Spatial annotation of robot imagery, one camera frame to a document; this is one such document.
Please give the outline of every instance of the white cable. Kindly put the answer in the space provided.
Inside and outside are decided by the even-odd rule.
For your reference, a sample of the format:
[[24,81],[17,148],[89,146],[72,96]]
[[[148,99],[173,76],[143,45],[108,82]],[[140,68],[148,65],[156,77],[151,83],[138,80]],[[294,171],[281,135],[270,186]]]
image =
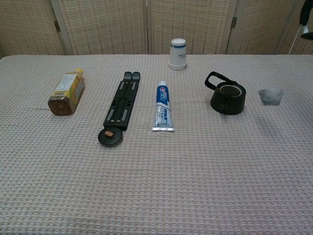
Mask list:
[[296,40],[297,37],[298,37],[299,31],[300,31],[300,28],[298,29],[297,35],[296,35],[295,38],[294,38],[293,44],[292,44],[292,46],[291,46],[291,48],[290,48],[290,51],[289,51],[288,55],[290,55],[290,52],[291,52],[291,50],[292,50],[292,48],[293,48],[293,45],[294,45],[294,43],[295,43],[295,40]]

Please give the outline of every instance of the plastic bottle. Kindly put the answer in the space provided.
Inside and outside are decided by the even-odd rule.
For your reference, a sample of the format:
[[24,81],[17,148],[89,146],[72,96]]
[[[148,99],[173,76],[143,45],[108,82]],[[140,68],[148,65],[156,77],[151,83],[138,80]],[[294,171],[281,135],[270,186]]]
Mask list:
[[75,71],[67,72],[63,76],[48,101],[52,113],[65,116],[75,112],[85,89],[83,73],[81,68],[76,68]]

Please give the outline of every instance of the paper cup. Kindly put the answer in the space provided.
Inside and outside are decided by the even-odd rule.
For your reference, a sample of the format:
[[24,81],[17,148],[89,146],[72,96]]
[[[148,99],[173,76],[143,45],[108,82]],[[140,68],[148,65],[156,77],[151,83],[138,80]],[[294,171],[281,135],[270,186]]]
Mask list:
[[183,70],[187,65],[186,40],[175,38],[171,41],[168,66],[173,70]]

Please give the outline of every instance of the toothpaste cap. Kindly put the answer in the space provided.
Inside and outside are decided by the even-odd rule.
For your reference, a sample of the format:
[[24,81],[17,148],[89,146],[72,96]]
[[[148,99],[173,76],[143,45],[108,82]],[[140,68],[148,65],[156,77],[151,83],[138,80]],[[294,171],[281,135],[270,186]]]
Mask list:
[[164,82],[164,81],[160,81],[160,83],[158,84],[159,86],[167,86],[166,85],[166,82]]

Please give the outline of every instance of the toothpaste tube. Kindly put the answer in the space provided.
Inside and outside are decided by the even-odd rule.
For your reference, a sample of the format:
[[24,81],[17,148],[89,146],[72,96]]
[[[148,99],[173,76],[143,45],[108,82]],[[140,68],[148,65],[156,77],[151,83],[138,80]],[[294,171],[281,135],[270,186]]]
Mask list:
[[156,117],[153,131],[175,131],[171,118],[170,96],[166,82],[161,81],[156,91]]

